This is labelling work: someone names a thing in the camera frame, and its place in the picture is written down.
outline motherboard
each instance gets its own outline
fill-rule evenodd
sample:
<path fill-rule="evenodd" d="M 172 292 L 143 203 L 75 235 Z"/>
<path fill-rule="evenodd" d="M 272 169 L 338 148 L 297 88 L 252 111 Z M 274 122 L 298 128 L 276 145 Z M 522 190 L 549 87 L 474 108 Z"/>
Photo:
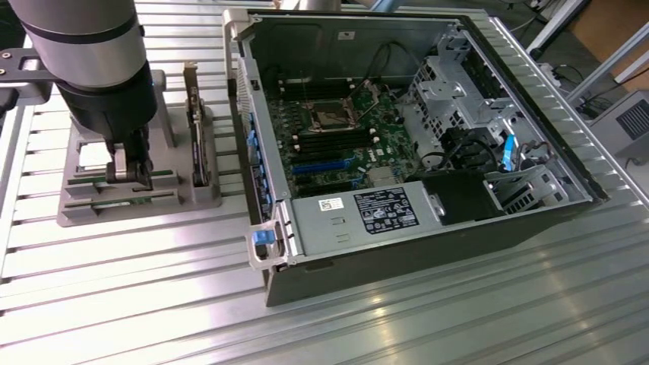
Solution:
<path fill-rule="evenodd" d="M 296 198 L 402 183 L 418 159 L 382 84 L 364 81 L 349 96 L 269 100 L 284 172 Z"/>

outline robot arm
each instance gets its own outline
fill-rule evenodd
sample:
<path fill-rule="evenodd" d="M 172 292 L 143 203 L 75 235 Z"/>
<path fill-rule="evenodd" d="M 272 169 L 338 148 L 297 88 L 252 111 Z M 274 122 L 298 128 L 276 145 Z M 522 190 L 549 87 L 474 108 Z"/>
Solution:
<path fill-rule="evenodd" d="M 109 183 L 151 188 L 153 83 L 133 0 L 9 0 L 76 122 L 104 136 Z"/>

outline power supply label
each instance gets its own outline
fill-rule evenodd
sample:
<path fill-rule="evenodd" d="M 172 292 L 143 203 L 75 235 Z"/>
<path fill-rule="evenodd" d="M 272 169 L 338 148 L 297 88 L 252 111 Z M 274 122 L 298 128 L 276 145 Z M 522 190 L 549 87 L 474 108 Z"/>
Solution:
<path fill-rule="evenodd" d="M 404 188 L 356 194 L 354 200 L 369 234 L 418 225 Z"/>

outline slotted aluminum surface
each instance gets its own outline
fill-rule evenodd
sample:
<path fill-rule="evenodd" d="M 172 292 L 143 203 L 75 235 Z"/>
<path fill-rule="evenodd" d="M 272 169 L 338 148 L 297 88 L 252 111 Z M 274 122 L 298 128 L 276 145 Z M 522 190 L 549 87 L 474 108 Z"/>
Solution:
<path fill-rule="evenodd" d="M 153 68 L 181 107 L 199 61 L 220 170 L 236 170 L 220 14 L 259 2 L 137 2 Z M 481 11 L 470 16 L 613 197 L 514 249 L 274 308 L 247 263 L 239 174 L 223 207 L 60 228 L 71 126 L 60 97 L 7 127 L 16 148 L 0 220 L 0 363 L 640 363 L 649 359 L 646 209 L 574 115 Z"/>

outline white sticker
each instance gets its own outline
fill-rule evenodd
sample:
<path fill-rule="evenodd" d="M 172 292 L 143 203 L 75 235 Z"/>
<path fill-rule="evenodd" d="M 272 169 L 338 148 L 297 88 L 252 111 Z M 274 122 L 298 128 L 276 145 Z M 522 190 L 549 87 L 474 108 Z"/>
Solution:
<path fill-rule="evenodd" d="M 340 198 L 318 200 L 317 203 L 320 204 L 320 210 L 321 211 L 332 211 L 334 209 L 342 209 L 344 208 L 342 199 L 340 199 Z"/>
<path fill-rule="evenodd" d="M 337 32 L 337 40 L 354 40 L 356 32 Z"/>

